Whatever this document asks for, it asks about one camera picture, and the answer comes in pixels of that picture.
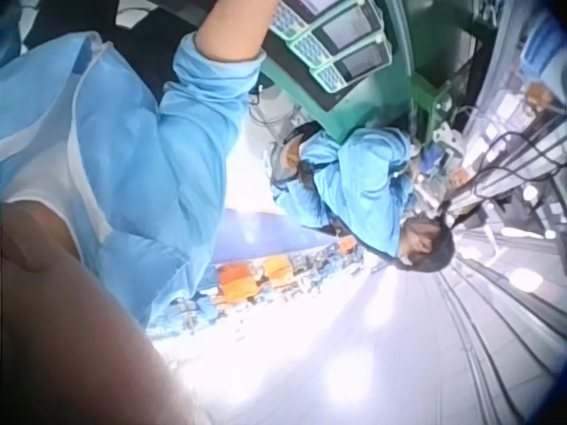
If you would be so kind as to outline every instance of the medical equipment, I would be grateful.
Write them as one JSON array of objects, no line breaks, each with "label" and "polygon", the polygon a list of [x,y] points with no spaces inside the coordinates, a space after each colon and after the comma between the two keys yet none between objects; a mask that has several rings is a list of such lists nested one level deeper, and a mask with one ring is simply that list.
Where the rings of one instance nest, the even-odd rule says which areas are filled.
[{"label": "medical equipment", "polygon": [[373,34],[384,31],[383,13],[371,1],[352,2],[320,19],[290,49],[310,68],[323,66],[346,50],[368,43]]},{"label": "medical equipment", "polygon": [[392,63],[384,14],[372,0],[284,0],[272,31],[327,93]]},{"label": "medical equipment", "polygon": [[330,93],[357,82],[392,63],[392,46],[378,34],[354,46],[326,65],[311,70],[315,79]]}]

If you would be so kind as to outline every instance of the white garment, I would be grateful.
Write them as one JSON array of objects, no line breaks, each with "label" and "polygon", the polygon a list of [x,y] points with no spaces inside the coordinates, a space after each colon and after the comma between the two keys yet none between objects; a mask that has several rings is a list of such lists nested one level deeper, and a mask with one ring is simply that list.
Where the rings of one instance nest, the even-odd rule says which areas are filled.
[{"label": "white garment", "polygon": [[[78,75],[69,77],[66,88],[51,112],[42,120],[35,136],[53,137],[59,141],[35,156],[19,170],[4,192],[0,194],[0,202],[9,204],[18,201],[36,201],[49,208],[65,222],[82,260],[81,249],[70,220],[73,217],[71,202],[73,191],[69,175],[67,139],[65,138],[68,130],[63,132],[54,130],[54,128],[68,128],[63,124],[70,122],[71,104],[78,81]],[[18,139],[4,141],[3,153],[18,151],[21,149],[20,145],[21,141]]]},{"label": "white garment", "polygon": [[65,222],[75,248],[81,255],[77,237],[71,226],[71,181],[67,164],[67,143],[61,141],[42,152],[17,173],[0,201],[7,204],[18,201],[36,201]]}]

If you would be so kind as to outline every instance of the monitor screen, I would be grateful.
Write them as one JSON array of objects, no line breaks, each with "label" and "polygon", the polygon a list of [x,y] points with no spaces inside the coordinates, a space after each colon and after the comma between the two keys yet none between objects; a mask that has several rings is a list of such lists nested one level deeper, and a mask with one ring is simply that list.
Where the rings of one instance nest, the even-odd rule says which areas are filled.
[{"label": "monitor screen", "polygon": [[322,31],[330,38],[337,50],[341,51],[349,44],[369,35],[372,26],[362,8],[354,7],[324,25]]},{"label": "monitor screen", "polygon": [[372,43],[339,60],[337,69],[341,72],[346,82],[370,73],[374,69],[388,63],[388,50],[383,43]]},{"label": "monitor screen", "polygon": [[345,0],[284,0],[307,24],[321,18],[326,12]]},{"label": "monitor screen", "polygon": [[301,3],[303,3],[311,13],[318,16],[340,1],[341,0],[302,0]]}]

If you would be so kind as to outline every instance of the blue surgical gown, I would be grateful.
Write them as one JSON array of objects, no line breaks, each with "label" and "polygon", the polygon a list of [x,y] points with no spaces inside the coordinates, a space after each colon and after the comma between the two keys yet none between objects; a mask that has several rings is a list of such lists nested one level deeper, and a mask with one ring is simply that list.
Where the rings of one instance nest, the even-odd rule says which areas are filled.
[{"label": "blue surgical gown", "polygon": [[342,146],[320,132],[301,151],[301,159],[316,166],[317,193],[293,181],[273,186],[274,198],[310,228],[329,224],[327,205],[364,243],[395,257],[413,189],[402,173],[410,154],[409,140],[395,128],[358,129]]},{"label": "blue surgical gown", "polygon": [[62,130],[73,187],[71,225],[83,264],[149,326],[173,299],[194,294],[212,257],[225,159],[263,55],[214,62],[187,35],[173,63],[179,82],[169,84],[157,104],[96,33],[66,35],[7,60],[18,50],[9,45],[18,37],[7,30],[0,32],[0,194],[49,147],[43,120],[69,76],[78,75],[73,102],[60,112],[69,115],[61,123],[68,125]]}]

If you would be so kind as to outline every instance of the surgeon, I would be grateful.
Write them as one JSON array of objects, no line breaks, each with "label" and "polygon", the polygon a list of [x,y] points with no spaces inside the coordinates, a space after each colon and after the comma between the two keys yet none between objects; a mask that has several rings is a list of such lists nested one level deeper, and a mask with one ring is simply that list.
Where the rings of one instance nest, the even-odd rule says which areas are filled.
[{"label": "surgeon", "polygon": [[0,0],[0,422],[211,423],[142,328],[209,263],[276,5],[218,0],[158,104],[96,32],[18,57]]},{"label": "surgeon", "polygon": [[272,156],[274,199],[302,226],[353,235],[399,269],[437,272],[454,256],[454,240],[446,209],[402,222],[418,169],[411,154],[395,128],[361,128],[341,146],[306,125]]},{"label": "surgeon", "polygon": [[[278,2],[219,0],[199,31],[181,40],[178,82],[166,85],[158,104],[94,31],[15,58],[19,50],[6,44],[19,39],[19,8],[0,1],[0,51],[12,54],[0,59],[0,201],[34,217],[146,326],[172,300],[193,295],[212,256],[225,159]],[[40,3],[40,14],[51,1]],[[107,3],[57,2],[84,4],[83,14]],[[52,14],[61,24],[69,13]]]}]

